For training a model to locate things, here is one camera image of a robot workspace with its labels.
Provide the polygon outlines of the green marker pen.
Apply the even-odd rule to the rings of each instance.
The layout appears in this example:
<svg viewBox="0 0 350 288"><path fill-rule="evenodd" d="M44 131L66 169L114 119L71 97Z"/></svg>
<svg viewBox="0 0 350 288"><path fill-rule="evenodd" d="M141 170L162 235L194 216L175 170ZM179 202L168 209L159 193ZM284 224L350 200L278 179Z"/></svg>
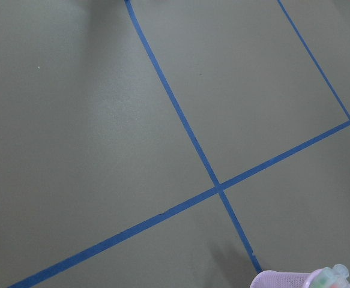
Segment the green marker pen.
<svg viewBox="0 0 350 288"><path fill-rule="evenodd" d="M329 288L336 282L336 275L331 268L324 268L310 283L312 288Z"/></svg>

